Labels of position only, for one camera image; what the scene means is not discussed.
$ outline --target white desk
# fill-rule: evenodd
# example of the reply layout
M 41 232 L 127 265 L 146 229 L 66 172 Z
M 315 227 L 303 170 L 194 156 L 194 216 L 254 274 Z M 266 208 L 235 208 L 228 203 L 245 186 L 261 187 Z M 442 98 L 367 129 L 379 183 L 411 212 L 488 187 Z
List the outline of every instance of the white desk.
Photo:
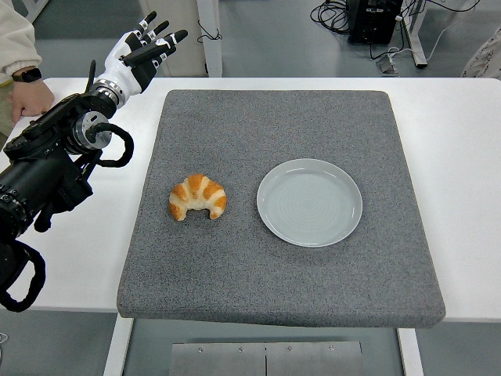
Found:
M 56 100 L 84 78 L 51 78 Z M 501 322 L 501 82 L 417 78 L 159 78 L 111 120 L 135 141 L 124 168 L 97 167 L 94 195 L 20 240 L 39 250 L 47 280 L 32 309 L 116 312 L 164 97 L 171 89 L 372 89 L 388 93 L 413 179 L 447 321 Z M 23 119 L 11 137 L 27 126 Z M 119 157 L 117 138 L 105 157 Z M 4 154 L 0 168 L 8 165 Z M 29 271 L 9 290 L 22 298 Z

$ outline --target white plate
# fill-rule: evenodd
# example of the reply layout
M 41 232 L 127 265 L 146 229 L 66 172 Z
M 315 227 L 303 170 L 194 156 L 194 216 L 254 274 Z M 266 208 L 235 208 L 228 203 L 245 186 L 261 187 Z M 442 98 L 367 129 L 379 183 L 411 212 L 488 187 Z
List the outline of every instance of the white plate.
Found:
M 302 247 L 324 247 L 343 240 L 359 224 L 362 195 L 337 166 L 295 159 L 262 180 L 258 211 L 277 237 Z

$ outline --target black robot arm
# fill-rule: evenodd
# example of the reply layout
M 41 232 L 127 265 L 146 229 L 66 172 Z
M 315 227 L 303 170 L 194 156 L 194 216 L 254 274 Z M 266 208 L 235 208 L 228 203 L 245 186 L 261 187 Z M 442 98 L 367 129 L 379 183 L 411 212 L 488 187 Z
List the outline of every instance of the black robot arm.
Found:
M 108 119 L 130 96 L 146 89 L 160 63 L 187 35 L 177 31 L 157 39 L 168 22 L 148 32 L 155 16 L 151 13 L 122 36 L 96 81 L 93 62 L 84 93 L 61 100 L 5 146 L 10 166 L 0 173 L 0 304 L 7 309 L 30 307 L 45 282 L 43 258 L 17 237 L 33 222 L 35 230 L 45 232 L 52 215 L 71 211 L 91 196 L 88 178 L 96 165 L 123 167 L 131 160 L 132 137 Z M 124 153 L 116 161 L 101 160 L 113 134 L 124 140 Z M 71 154 L 80 157 L 74 161 Z M 7 290 L 28 262 L 34 263 L 35 276 L 26 298 L 17 302 Z

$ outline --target metal panel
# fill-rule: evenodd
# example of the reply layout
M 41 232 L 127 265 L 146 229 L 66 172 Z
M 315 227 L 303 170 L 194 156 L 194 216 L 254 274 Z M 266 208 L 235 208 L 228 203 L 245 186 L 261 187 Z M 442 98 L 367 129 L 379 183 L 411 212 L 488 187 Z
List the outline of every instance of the metal panel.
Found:
M 363 376 L 360 342 L 192 343 L 172 346 L 170 376 Z
M 175 343 L 169 376 L 264 376 L 265 361 L 262 343 Z
M 267 376 L 363 376 L 360 342 L 266 345 Z

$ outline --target cloth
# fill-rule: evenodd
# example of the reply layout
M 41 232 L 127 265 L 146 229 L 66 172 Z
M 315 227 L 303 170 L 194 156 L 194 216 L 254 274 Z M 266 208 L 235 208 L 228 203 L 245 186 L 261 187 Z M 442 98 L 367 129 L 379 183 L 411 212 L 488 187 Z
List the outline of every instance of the cloth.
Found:
M 0 0 L 0 51 L 0 72 L 9 76 L 41 62 L 34 47 L 33 25 L 14 10 L 10 0 Z
M 470 59 L 464 67 L 462 76 L 467 78 L 501 78 L 501 26 Z

